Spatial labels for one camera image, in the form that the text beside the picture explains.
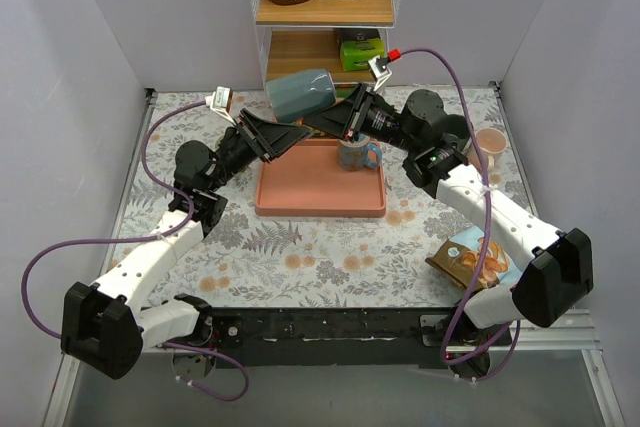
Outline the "blue floral mug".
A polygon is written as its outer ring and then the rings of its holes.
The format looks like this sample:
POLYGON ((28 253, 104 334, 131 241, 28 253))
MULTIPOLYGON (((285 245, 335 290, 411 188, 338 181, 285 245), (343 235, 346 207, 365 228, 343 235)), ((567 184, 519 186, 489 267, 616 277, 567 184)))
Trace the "blue floral mug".
POLYGON ((370 137, 360 136, 355 142, 338 142, 337 161, 338 165, 346 171, 374 170, 381 164, 382 151, 370 137))

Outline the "blue-grey mug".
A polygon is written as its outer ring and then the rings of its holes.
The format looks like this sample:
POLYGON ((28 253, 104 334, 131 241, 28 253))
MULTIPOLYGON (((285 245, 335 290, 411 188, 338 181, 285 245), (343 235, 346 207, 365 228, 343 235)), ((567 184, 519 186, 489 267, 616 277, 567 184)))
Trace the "blue-grey mug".
POLYGON ((333 79, 326 69, 307 69, 267 81, 265 90, 281 123, 295 122, 336 102, 333 79))

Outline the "pink mug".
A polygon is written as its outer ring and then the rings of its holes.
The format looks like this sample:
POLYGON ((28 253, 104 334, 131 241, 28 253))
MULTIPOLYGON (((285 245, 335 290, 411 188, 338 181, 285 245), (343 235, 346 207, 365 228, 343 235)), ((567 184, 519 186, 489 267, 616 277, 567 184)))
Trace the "pink mug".
MULTIPOLYGON (((507 137, 501 131, 494 128, 476 130, 475 136, 482 153, 481 157, 484 158, 487 163, 487 170, 492 171, 508 146, 507 137)), ((481 171, 481 157, 476 153, 473 143, 469 145, 467 157, 470 163, 478 171, 481 171)))

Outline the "dark grey mug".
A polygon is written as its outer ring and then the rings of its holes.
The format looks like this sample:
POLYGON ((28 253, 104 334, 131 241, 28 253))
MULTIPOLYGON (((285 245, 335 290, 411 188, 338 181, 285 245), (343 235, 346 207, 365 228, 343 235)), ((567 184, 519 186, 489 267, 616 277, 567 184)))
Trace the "dark grey mug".
POLYGON ((447 145, 465 152, 470 142, 467 119, 463 115, 448 114, 443 139, 447 145))

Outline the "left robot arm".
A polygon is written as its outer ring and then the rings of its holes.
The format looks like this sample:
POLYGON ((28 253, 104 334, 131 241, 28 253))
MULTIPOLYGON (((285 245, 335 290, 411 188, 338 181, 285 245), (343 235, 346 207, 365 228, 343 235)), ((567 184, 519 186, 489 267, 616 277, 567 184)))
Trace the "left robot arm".
POLYGON ((310 128, 263 120, 241 111, 217 150, 200 141, 182 144, 175 155, 173 200, 151 233, 116 267, 90 285, 75 283, 64 297, 61 348, 112 379, 135 365, 140 354, 165 342, 200 347, 213 339, 213 309, 179 294, 157 307, 145 302, 159 281, 219 223, 227 204, 217 195, 254 160, 270 162, 310 128))

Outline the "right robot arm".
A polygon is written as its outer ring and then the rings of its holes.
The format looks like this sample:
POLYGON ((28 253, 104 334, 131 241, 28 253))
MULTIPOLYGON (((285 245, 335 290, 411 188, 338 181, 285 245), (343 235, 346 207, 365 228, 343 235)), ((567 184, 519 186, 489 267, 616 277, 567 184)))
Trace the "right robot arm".
POLYGON ((475 294, 452 320, 454 336, 475 344, 489 327, 526 319, 549 327, 593 288, 591 240, 563 232, 487 188, 462 150, 470 139, 465 118, 449 114, 430 90, 412 92, 401 111, 359 85, 346 99, 304 116, 304 124, 343 141, 364 134, 406 151, 412 184, 488 233, 522 271, 512 287, 475 294))

